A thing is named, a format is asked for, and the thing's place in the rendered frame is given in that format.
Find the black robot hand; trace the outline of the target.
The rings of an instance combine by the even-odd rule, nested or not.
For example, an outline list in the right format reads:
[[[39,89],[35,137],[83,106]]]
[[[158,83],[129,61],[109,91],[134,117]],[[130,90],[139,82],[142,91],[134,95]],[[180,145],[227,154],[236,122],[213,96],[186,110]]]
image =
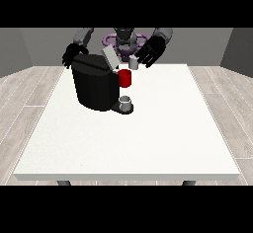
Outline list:
[[[62,55],[62,64],[69,68],[71,63],[73,62],[73,58],[79,54],[88,54],[89,50],[84,47],[83,45],[79,45],[77,43],[71,43],[65,50],[64,54]]]
[[[159,36],[152,36],[142,48],[135,54],[138,63],[149,68],[165,51],[165,39]]]

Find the small grey coffee pod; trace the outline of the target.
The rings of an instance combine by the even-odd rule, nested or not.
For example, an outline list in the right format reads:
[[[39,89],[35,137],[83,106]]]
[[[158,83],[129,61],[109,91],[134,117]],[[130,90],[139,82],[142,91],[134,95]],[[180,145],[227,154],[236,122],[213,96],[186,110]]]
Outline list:
[[[137,70],[138,69],[137,58],[134,55],[131,55],[129,57],[128,68],[131,69],[131,70]]]

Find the red pod holder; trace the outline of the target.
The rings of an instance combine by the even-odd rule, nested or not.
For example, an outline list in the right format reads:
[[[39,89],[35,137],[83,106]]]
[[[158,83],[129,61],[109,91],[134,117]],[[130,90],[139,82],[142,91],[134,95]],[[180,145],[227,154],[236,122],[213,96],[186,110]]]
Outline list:
[[[127,88],[131,85],[131,71],[128,69],[121,69],[118,71],[119,86]]]

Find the black coffee machine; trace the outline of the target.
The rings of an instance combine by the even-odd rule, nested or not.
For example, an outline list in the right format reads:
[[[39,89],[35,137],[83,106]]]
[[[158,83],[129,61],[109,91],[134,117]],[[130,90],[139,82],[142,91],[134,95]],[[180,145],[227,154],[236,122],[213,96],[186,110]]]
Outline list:
[[[118,71],[110,69],[106,58],[97,54],[77,54],[71,70],[78,101],[84,107],[99,112],[115,111],[122,115],[133,112],[120,110]]]

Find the pale grey machine lid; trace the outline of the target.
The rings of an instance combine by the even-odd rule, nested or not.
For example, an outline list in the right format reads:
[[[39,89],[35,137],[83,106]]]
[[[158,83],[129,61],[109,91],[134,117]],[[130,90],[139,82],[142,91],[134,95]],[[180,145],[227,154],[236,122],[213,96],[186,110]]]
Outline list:
[[[110,67],[111,70],[115,70],[120,65],[120,60],[117,57],[117,54],[115,53],[113,47],[111,45],[108,45],[104,47],[101,50],[102,54],[106,58],[106,61]]]

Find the small grey cup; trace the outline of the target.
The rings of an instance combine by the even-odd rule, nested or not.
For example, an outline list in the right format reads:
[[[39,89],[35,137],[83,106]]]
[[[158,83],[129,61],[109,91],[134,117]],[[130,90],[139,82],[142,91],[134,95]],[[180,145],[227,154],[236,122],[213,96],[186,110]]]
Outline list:
[[[131,99],[129,96],[121,96],[119,98],[120,110],[127,112],[131,108]]]

